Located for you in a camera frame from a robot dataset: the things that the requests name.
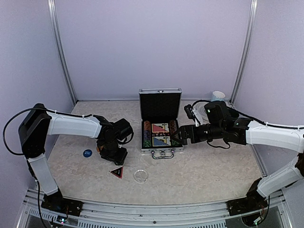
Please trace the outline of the green chip stack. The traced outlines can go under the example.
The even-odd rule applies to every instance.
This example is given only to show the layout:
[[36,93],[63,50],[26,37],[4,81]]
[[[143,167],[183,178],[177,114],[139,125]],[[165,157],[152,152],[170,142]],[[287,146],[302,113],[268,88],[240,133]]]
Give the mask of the green chip stack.
[[152,147],[151,139],[144,139],[144,141],[143,141],[143,147],[144,148]]

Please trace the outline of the black triangular dealer button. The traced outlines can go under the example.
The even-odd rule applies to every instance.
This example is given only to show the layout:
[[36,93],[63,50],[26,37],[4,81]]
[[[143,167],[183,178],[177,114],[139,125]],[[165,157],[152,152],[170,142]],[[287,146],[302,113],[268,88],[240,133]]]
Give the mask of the black triangular dealer button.
[[124,170],[124,167],[123,166],[120,166],[114,170],[111,170],[110,173],[113,174],[114,176],[118,177],[119,179],[122,179],[123,177],[123,170]]

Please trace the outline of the aluminium poker case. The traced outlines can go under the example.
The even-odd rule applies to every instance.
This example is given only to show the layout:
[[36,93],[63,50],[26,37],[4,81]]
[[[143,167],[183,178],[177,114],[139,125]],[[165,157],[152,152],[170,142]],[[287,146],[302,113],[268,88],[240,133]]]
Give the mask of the aluminium poker case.
[[182,90],[180,88],[139,89],[141,112],[141,153],[155,160],[172,159],[183,151],[178,142],[178,115]]

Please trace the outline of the red playing card deck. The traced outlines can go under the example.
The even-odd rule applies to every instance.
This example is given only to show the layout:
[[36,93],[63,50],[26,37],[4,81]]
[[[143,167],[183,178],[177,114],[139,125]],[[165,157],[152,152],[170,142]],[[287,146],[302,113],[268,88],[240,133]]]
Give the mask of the red playing card deck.
[[169,133],[169,124],[168,123],[153,123],[152,124],[152,133]]

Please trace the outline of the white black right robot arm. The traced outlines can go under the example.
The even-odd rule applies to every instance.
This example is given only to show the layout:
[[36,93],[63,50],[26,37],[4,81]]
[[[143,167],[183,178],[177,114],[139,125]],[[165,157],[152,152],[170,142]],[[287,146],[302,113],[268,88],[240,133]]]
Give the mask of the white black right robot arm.
[[269,124],[228,107],[224,101],[207,102],[204,105],[208,123],[199,120],[193,105],[184,110],[194,125],[183,125],[172,137],[186,145],[222,139],[231,143],[250,145],[264,177],[250,186],[245,197],[229,200],[228,212],[231,216],[252,212],[270,205],[270,195],[289,187],[304,178],[304,127]]

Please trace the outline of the green chip group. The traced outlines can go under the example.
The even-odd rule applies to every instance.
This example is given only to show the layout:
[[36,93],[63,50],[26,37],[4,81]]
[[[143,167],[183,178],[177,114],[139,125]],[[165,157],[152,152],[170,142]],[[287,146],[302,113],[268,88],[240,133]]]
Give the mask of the green chip group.
[[180,146],[180,143],[177,142],[177,141],[175,141],[175,140],[173,140],[173,141],[172,141],[172,146]]

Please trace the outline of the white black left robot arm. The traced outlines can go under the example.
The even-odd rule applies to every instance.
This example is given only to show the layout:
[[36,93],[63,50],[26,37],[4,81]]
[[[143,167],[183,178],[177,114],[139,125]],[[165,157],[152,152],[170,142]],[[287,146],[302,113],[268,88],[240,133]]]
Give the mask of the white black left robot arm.
[[[18,128],[21,152],[10,149],[6,141],[8,125],[19,115],[27,113]],[[100,115],[76,115],[47,109],[37,103],[11,117],[4,125],[2,138],[5,147],[13,155],[24,156],[29,171],[37,182],[38,190],[44,194],[38,205],[67,216],[80,216],[83,202],[68,199],[53,177],[45,155],[47,138],[52,135],[83,136],[96,139],[97,150],[102,159],[123,165],[128,154],[123,145],[134,136],[131,124],[124,118],[110,122]]]

